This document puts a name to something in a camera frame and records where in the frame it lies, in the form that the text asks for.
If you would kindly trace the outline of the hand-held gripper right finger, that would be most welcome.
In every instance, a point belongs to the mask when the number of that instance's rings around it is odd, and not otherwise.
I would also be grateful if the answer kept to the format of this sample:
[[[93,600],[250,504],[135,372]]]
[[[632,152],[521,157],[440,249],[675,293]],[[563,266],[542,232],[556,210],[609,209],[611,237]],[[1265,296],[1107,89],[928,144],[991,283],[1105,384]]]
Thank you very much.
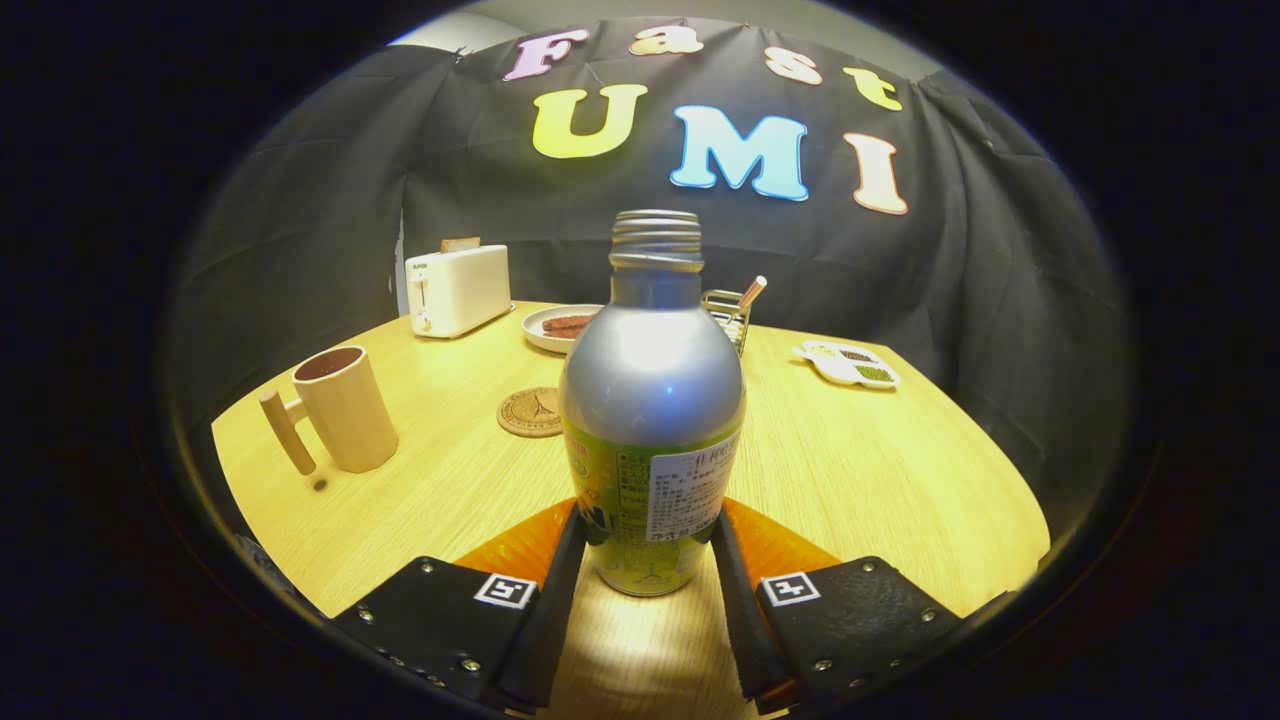
[[[742,694],[763,715],[814,716],[861,700],[963,623],[887,560],[842,561],[731,498],[712,548]]]

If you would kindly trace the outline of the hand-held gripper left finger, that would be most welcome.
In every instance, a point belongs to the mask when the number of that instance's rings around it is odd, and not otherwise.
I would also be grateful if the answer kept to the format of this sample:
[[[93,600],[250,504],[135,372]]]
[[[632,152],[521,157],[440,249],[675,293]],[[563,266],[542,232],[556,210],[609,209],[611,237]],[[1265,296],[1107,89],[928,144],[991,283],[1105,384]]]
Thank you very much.
[[[453,562],[412,559],[334,623],[425,685],[535,714],[550,703],[586,538],[567,498]]]

